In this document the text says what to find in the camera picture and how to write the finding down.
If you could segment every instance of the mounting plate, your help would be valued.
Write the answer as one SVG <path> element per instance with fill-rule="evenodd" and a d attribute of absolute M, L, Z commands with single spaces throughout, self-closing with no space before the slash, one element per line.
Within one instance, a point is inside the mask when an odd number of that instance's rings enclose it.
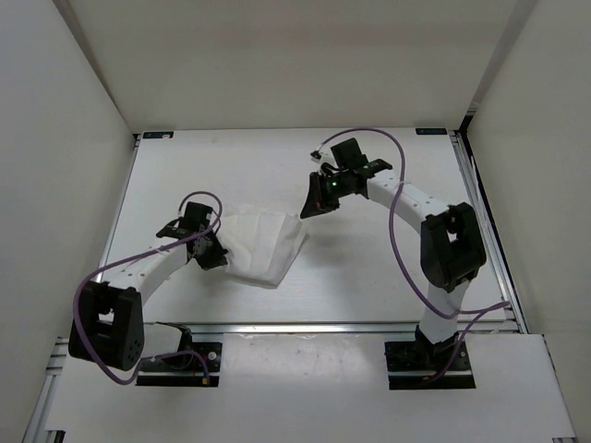
<path fill-rule="evenodd" d="M 210 388 L 217 388 L 220 377 L 215 376 L 222 366 L 222 344 L 213 341 L 195 341 L 191 343 L 193 351 L 203 357 L 210 372 Z M 145 362 L 141 366 L 136 386 L 178 386 L 205 387 L 200 363 L 190 357 Z"/>
<path fill-rule="evenodd" d="M 425 377 L 441 369 L 447 363 L 445 358 L 425 363 L 418 358 L 414 341 L 387 341 L 385 349 L 390 390 L 476 388 L 464 342 L 446 375 L 428 384 L 423 384 Z"/>

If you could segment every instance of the white wall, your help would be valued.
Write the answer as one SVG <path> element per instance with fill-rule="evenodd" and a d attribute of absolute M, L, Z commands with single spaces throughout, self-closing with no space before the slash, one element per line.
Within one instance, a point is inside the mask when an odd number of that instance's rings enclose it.
<path fill-rule="evenodd" d="M 139 132 L 456 128 L 515 0 L 69 3 Z"/>
<path fill-rule="evenodd" d="M 517 291 L 591 441 L 591 3 L 542 0 L 469 138 Z"/>
<path fill-rule="evenodd" d="M 0 13 L 0 441 L 18 441 L 95 267 L 133 138 L 51 0 Z"/>

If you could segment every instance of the white towel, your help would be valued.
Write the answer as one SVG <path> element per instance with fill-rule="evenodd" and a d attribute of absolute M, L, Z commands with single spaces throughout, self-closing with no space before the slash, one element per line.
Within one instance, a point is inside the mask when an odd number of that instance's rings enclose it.
<path fill-rule="evenodd" d="M 229 207 L 218 237 L 228 249 L 226 272 L 278 286 L 296 259 L 306 227 L 296 215 L 251 205 Z"/>

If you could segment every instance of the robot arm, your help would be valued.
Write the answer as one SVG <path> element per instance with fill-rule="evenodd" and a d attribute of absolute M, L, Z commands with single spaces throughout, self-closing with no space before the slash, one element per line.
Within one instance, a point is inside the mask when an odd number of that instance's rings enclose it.
<path fill-rule="evenodd" d="M 205 231 L 211 214 L 211 207 L 188 202 L 183 217 L 166 224 L 150 249 Z M 78 308 L 93 349 L 107 365 L 128 370 L 143 353 L 156 355 L 183 348 L 183 341 L 190 341 L 190 336 L 181 329 L 162 324 L 146 325 L 144 329 L 142 307 L 165 280 L 193 258 L 207 270 L 227 264 L 226 253 L 215 233 L 209 232 L 187 243 L 187 247 L 174 247 L 132 262 L 111 281 L 90 281 L 82 291 Z M 73 357 L 92 360 L 75 324 L 68 348 Z"/>
<path fill-rule="evenodd" d="M 332 147 L 332 155 L 312 152 L 320 171 L 310 174 L 301 218 L 339 208 L 339 198 L 360 194 L 390 208 L 399 178 L 384 160 L 369 162 L 354 138 Z M 406 184 L 395 212 L 421 237 L 421 269 L 429 281 L 428 300 L 446 317 L 426 307 L 417 339 L 428 353 L 449 349 L 457 334 L 457 311 L 469 282 L 486 262 L 476 214 L 466 203 L 450 206 Z"/>

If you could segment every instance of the white table surface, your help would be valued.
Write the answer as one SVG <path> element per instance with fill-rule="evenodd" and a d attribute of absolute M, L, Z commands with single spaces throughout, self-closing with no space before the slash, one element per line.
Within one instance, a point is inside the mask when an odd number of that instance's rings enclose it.
<path fill-rule="evenodd" d="M 68 357 L 47 428 L 65 430 L 65 443 L 573 437 L 541 336 L 469 336 L 476 389 L 388 390 L 383 343 L 373 334 L 227 334 L 215 389 L 121 387 Z"/>
<path fill-rule="evenodd" d="M 209 190 L 226 204 L 248 203 L 299 214 L 308 193 L 309 159 L 337 129 L 175 131 L 170 139 L 142 139 L 116 226 L 109 261 L 146 249 L 173 219 L 181 198 Z M 391 132 L 406 152 L 408 181 L 449 203 L 469 201 L 447 136 Z M 395 146 L 385 137 L 357 133 L 370 160 L 398 170 Z M 308 238 L 281 285 L 245 285 L 221 269 L 191 263 L 172 276 L 144 308 L 146 321 L 193 323 L 416 322 L 423 306 L 396 265 L 388 211 L 361 196 L 342 199 L 337 211 L 306 220 Z M 400 219 L 397 238 L 413 277 L 426 291 L 419 237 Z M 501 291 L 489 263 L 469 288 L 464 308 L 492 305 Z M 505 319 L 502 311 L 488 319 Z"/>

